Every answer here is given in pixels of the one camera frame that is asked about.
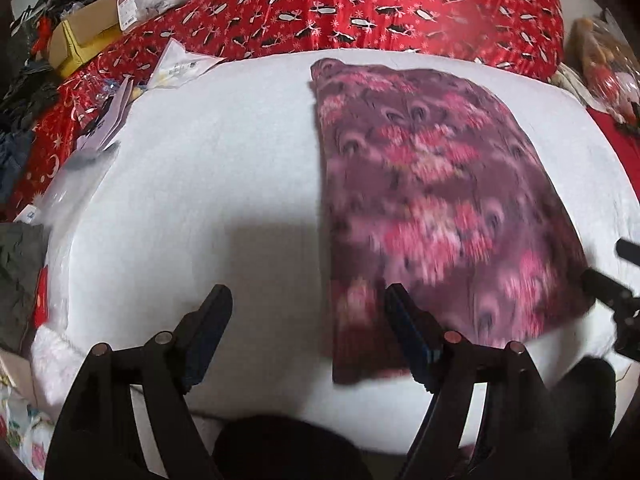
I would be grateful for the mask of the purple floral patterned cloth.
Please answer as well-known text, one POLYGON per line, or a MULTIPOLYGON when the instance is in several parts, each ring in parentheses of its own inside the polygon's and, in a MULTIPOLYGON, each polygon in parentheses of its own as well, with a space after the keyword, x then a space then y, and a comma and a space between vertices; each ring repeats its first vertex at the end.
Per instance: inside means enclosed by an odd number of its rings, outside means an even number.
POLYGON ((500 348, 584 316, 587 261, 529 137, 493 93, 416 68, 311 66, 329 220, 333 379, 397 376, 383 313, 405 287, 421 316, 500 348))

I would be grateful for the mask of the pile of dark clothes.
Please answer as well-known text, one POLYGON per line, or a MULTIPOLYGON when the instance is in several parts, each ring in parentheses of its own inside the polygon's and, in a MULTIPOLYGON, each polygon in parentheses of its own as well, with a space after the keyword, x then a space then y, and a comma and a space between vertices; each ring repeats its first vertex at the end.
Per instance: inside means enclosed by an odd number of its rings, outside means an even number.
POLYGON ((10 27, 1 41, 1 115, 36 114, 58 98, 63 79, 46 59, 60 21, 96 0, 38 0, 10 27))

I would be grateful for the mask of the dark green cloth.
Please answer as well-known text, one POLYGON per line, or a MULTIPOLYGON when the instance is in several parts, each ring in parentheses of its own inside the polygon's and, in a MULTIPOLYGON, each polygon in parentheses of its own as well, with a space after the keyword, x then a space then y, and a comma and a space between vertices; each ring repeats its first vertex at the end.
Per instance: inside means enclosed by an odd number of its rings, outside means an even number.
POLYGON ((38 278, 46 258, 43 226, 1 225, 1 348, 21 353, 32 326, 38 278))

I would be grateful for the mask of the clear bag with red items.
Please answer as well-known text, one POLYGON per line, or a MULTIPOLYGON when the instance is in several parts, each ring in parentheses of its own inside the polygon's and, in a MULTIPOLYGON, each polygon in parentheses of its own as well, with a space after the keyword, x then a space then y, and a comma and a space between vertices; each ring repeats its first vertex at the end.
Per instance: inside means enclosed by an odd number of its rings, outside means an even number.
POLYGON ((578 18, 570 45, 586 86, 624 131, 639 135, 639 61, 613 25, 600 18, 578 18))

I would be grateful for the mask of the white folding mat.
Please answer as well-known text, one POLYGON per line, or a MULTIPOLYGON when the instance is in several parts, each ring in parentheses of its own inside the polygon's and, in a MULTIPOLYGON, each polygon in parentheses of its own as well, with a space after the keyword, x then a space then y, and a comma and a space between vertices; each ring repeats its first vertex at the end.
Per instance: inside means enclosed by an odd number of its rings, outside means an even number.
MULTIPOLYGON (((328 250, 321 244, 321 157, 310 66, 320 58, 394 70, 434 68, 469 79, 509 107, 532 140, 590 262, 639 291, 639 270, 614 244, 639 235, 639 204, 596 123, 564 90, 437 56, 331 50, 232 62, 178 89, 137 99, 113 166, 79 215, 68 261, 67 324, 37 336, 32 370, 41 409, 58 419, 88 350, 141 346, 232 290, 230 324, 192 413, 278 412, 329 428, 360 448, 404 454, 431 396, 411 377, 334 385, 326 342, 328 250)), ((639 365, 614 356, 612 313, 526 344, 551 385, 583 356, 616 373, 616 425, 639 365)))

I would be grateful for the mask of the red satin patterned blanket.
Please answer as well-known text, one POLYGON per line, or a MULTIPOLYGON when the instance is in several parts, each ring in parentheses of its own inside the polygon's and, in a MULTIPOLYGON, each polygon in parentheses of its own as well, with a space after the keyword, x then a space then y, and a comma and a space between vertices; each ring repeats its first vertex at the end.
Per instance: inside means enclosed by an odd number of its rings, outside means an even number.
POLYGON ((145 82, 169 40, 228 61, 375 49, 546 79, 562 60, 564 27, 560 0, 189 0, 137 26, 87 70, 145 82))

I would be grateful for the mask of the red star patterned cloth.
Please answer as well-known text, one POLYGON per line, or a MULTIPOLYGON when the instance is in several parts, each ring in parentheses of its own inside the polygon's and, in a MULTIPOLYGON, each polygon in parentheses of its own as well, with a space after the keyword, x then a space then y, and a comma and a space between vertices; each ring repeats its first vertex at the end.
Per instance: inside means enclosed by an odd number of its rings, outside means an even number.
POLYGON ((103 70, 81 70, 58 86, 58 99, 32 126, 34 142, 11 197, 1 206, 2 220, 13 220, 44 193, 76 150, 78 138, 96 123, 120 85, 130 78, 129 74, 113 76, 103 70))

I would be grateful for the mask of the white paper packet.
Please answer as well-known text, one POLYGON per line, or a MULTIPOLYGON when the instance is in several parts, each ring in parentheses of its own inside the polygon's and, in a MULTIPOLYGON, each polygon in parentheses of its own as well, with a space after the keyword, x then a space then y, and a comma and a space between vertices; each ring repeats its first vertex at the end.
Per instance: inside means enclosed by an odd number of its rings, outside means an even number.
POLYGON ((180 88, 222 62, 224 58, 190 52, 181 42, 171 39, 166 44, 146 88, 180 88))

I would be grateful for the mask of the brown cardboard box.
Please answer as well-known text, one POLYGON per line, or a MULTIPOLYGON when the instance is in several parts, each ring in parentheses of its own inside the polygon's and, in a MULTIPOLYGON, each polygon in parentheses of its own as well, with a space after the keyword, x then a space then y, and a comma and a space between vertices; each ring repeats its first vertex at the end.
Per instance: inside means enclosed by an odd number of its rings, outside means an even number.
POLYGON ((96 0, 53 29, 46 59, 66 79, 121 36, 117 0, 96 0))

